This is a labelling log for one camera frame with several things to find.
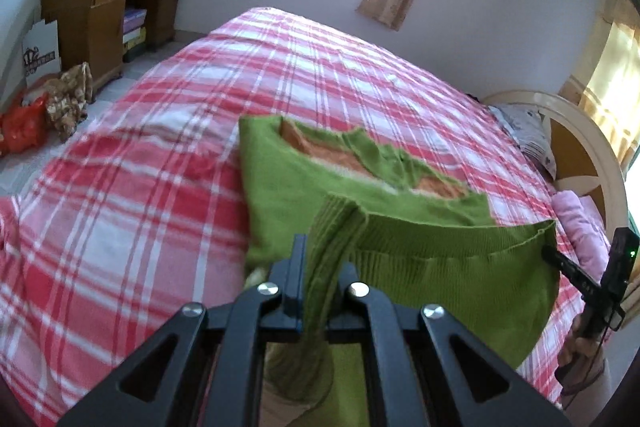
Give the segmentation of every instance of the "hand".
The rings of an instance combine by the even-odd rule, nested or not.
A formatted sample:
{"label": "hand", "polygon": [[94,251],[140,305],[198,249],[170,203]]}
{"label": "hand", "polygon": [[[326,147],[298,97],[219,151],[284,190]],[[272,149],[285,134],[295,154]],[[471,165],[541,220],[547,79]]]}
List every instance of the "hand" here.
{"label": "hand", "polygon": [[576,337],[581,322],[582,314],[576,315],[571,324],[571,329],[564,339],[562,349],[560,353],[558,353],[558,365],[561,367],[571,362],[576,353],[585,356],[587,359],[592,359],[596,356],[600,339],[583,339]]}

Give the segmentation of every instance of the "red and white plaid fabric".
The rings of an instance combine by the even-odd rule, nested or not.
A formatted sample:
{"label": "red and white plaid fabric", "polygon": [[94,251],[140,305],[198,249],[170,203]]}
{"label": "red and white plaid fabric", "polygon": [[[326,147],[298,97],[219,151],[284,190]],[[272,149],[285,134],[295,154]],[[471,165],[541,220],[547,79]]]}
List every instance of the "red and white plaid fabric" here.
{"label": "red and white plaid fabric", "polygon": [[[241,290],[245,113],[363,126],[486,192],[502,225],[555,217],[545,182],[482,105],[382,48],[251,10],[149,71],[24,200],[0,201],[0,373],[38,425],[55,423],[184,302],[220,305]],[[558,241],[575,258],[561,228]],[[520,368],[551,400],[579,311],[562,279]]]}

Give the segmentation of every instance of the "green sweater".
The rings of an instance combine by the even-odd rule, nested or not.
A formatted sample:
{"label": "green sweater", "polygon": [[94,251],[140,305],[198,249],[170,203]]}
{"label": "green sweater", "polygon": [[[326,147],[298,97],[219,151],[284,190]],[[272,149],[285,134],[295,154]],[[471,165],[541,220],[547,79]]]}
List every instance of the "green sweater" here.
{"label": "green sweater", "polygon": [[295,233],[308,233],[303,338],[270,349],[266,377],[289,399],[316,403],[297,426],[368,425],[359,346],[322,340],[340,266],[418,308],[443,305],[512,367],[530,353],[558,295],[559,274],[540,255],[555,245],[553,221],[498,227],[486,195],[454,200],[412,192],[430,166],[363,130],[335,134],[296,123],[314,142],[354,153],[393,187],[328,168],[279,134],[281,117],[240,121],[242,183],[249,207],[247,267],[289,256]]}

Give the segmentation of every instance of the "metal bolt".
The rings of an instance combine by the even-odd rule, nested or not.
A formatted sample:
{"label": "metal bolt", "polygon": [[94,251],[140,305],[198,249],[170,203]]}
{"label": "metal bolt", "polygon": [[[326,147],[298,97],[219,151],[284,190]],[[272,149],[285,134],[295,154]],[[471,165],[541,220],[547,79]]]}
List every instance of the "metal bolt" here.
{"label": "metal bolt", "polygon": [[263,282],[258,286],[258,292],[262,295],[276,295],[278,293],[278,285],[273,282]]}
{"label": "metal bolt", "polygon": [[204,307],[202,304],[198,304],[197,302],[190,302],[189,304],[185,304],[182,307],[182,315],[186,317],[193,318],[198,317],[204,313]]}
{"label": "metal bolt", "polygon": [[438,304],[427,304],[422,308],[422,315],[428,319],[441,319],[444,317],[444,308]]}
{"label": "metal bolt", "polygon": [[364,297],[369,293],[369,287],[364,282],[353,282],[349,285],[349,293],[354,297]]}

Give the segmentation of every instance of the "wooden headboard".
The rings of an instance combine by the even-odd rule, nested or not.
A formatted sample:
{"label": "wooden headboard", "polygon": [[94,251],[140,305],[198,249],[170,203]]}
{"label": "wooden headboard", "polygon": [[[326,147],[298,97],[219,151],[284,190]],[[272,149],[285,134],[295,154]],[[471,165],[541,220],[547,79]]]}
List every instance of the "wooden headboard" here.
{"label": "wooden headboard", "polygon": [[593,198],[609,240],[617,227],[628,227],[625,180],[609,142],[577,106],[555,94],[514,90],[493,94],[482,103],[523,103],[543,116],[556,157],[557,190],[573,190]]}

